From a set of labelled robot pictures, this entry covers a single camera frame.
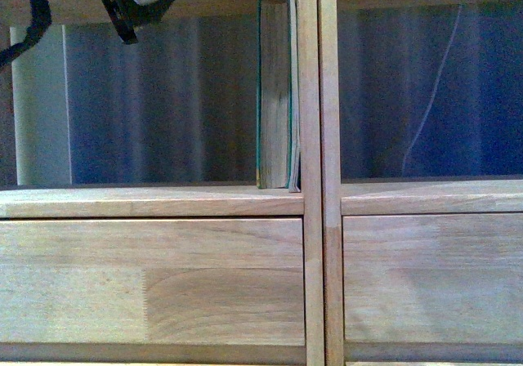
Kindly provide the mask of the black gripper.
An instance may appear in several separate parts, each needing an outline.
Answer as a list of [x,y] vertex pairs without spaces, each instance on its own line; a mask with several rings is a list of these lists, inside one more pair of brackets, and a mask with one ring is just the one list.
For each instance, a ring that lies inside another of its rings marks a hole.
[[175,0],[158,0],[145,6],[134,0],[101,1],[123,43],[135,44],[135,29],[160,22]]

